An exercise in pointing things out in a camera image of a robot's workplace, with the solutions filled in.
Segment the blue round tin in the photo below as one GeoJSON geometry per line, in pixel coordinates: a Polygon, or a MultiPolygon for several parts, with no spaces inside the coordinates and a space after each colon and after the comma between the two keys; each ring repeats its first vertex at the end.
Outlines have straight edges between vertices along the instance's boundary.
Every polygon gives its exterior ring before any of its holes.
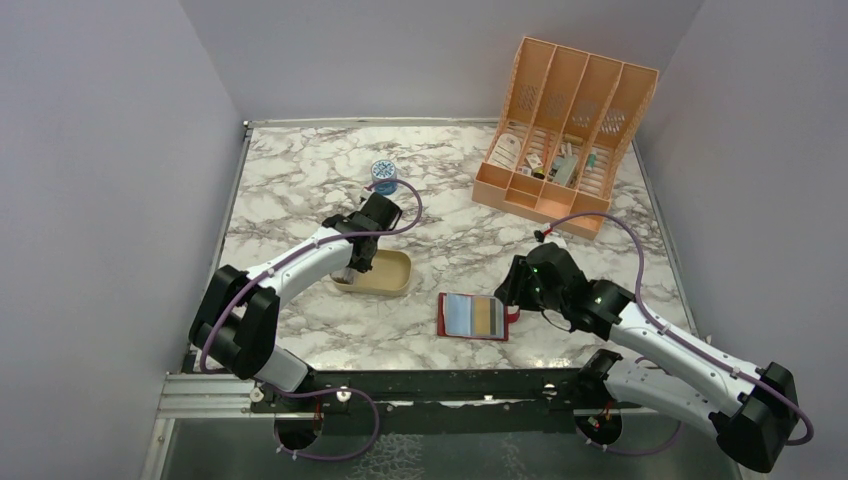
{"type": "Polygon", "coordinates": [[[373,191],[383,196],[390,196],[397,190],[397,168],[390,160],[378,160],[371,166],[373,191]]]}

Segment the gold credit card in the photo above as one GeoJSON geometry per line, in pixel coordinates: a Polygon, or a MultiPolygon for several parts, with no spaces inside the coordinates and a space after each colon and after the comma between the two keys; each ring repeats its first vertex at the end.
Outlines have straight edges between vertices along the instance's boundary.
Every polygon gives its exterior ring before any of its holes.
{"type": "Polygon", "coordinates": [[[475,337],[502,338],[505,308],[491,296],[473,296],[471,334],[475,337]]]}

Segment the white striped card in organizer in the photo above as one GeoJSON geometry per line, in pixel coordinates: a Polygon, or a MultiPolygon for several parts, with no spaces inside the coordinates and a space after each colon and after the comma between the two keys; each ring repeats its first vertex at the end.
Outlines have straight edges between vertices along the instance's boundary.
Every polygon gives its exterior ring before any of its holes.
{"type": "Polygon", "coordinates": [[[522,150],[522,140],[512,133],[502,133],[495,141],[487,162],[498,167],[515,170],[522,150]]]}

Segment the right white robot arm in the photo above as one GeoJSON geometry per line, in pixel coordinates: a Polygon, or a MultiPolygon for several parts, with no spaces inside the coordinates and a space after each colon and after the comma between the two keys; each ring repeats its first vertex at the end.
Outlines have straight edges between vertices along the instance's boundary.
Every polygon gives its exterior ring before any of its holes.
{"type": "Polygon", "coordinates": [[[559,313],[574,330],[646,357],[601,350],[580,371],[579,398],[600,407],[634,403],[695,427],[738,464],[773,470],[800,420],[793,374],[772,362],[759,367],[712,347],[641,308],[634,293],[609,280],[590,280],[571,255],[545,243],[516,255],[495,296],[521,311],[559,313]]]}

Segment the small items in organizer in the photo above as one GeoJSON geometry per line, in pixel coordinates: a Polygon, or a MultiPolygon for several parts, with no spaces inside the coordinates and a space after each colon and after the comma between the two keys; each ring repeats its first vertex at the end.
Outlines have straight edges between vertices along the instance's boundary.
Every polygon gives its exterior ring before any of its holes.
{"type": "Polygon", "coordinates": [[[583,146],[582,139],[569,134],[558,143],[554,143],[554,139],[549,136],[535,138],[516,171],[555,185],[575,188],[577,164],[583,146]]]}

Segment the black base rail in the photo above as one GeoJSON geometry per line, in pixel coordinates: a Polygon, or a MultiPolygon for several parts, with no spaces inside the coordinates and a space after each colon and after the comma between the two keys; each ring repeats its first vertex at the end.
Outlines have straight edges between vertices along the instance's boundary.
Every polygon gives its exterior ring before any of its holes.
{"type": "Polygon", "coordinates": [[[571,434],[578,416],[620,403],[577,368],[313,371],[294,398],[259,384],[250,410],[286,430],[380,434],[571,434]]]}

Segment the beige oval tray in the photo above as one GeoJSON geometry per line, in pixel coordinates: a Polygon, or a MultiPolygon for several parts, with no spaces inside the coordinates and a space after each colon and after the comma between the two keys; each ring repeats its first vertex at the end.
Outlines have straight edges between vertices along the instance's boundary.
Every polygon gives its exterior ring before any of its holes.
{"type": "Polygon", "coordinates": [[[330,275],[337,289],[350,293],[399,297],[405,295],[412,273],[411,258],[402,251],[379,249],[372,269],[360,273],[344,268],[330,275]]]}

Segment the orange plastic file organizer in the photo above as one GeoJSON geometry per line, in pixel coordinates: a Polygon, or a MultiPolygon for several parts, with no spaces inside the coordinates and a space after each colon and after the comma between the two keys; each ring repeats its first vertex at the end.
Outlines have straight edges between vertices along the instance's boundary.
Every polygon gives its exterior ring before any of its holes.
{"type": "Polygon", "coordinates": [[[658,70],[525,37],[514,57],[494,138],[480,164],[473,201],[594,239],[612,205],[623,157],[650,106],[658,70]],[[518,164],[535,138],[566,134],[584,141],[577,186],[568,188],[488,163],[496,139],[522,140],[518,164]]]}

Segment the red leather card holder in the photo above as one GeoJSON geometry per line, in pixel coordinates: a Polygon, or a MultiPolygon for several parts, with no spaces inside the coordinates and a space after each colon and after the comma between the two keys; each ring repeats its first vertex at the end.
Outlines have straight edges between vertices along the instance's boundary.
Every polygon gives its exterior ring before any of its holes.
{"type": "Polygon", "coordinates": [[[520,318],[491,295],[440,292],[437,301],[437,335],[487,341],[507,341],[509,327],[520,318]]]}

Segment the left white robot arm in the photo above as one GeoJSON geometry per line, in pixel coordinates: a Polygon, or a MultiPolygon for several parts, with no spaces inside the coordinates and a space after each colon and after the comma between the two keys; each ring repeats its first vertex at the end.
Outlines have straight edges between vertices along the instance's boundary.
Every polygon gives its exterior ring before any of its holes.
{"type": "Polygon", "coordinates": [[[214,360],[242,380],[274,386],[288,409],[306,408],[315,386],[307,377],[309,365],[276,344],[280,309],[332,273],[370,271],[380,236],[394,233],[401,215],[394,202],[372,193],[358,210],[326,218],[308,239],[273,260],[247,270],[218,268],[189,341],[203,360],[214,360]]]}

